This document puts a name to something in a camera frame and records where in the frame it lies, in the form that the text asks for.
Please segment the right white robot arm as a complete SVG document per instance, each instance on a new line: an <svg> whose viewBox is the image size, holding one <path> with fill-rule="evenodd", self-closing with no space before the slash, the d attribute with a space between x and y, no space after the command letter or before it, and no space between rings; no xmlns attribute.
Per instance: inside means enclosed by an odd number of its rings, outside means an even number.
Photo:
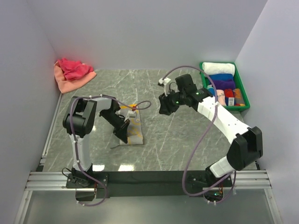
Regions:
<svg viewBox="0 0 299 224"><path fill-rule="evenodd" d="M233 116L205 88L198 89L191 75L185 74L175 79L177 91L170 88L171 80L161 78L158 85L164 88L159 96L162 115L171 115L181 105L193 108L209 119L227 138L230 148L227 155L206 168L206 182L216 186L222 177L232 171L246 168L263 155L262 131L249 127Z"/></svg>

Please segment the yellow grey patterned towel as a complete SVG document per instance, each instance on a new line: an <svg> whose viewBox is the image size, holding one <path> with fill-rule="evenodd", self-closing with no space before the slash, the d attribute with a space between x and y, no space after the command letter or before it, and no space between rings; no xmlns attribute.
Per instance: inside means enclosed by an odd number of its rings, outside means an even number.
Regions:
<svg viewBox="0 0 299 224"><path fill-rule="evenodd" d="M120 110L116 113L123 117L126 117L127 111L131 110L128 107L120 106ZM128 126L128 143L122 142L116 136L113 136L113 140L110 142L109 147L111 149L116 148L118 146L129 146L129 145L143 145L143 133L142 133L142 125L141 125L141 116L140 112L136 110L138 113L138 119L130 121Z"/></svg>

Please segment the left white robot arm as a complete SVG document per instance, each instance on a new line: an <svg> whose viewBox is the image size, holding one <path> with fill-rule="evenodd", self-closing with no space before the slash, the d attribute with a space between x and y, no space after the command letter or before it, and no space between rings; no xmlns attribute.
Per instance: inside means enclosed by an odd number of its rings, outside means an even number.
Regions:
<svg viewBox="0 0 299 224"><path fill-rule="evenodd" d="M104 118L114 129L113 134L128 143L128 126L130 120L117 112L120 111L116 98L99 95L91 97L72 97L64 115L63 127L71 142L74 156L72 176L87 188L93 184L94 172L89 153L89 135L93 129L96 114Z"/></svg>

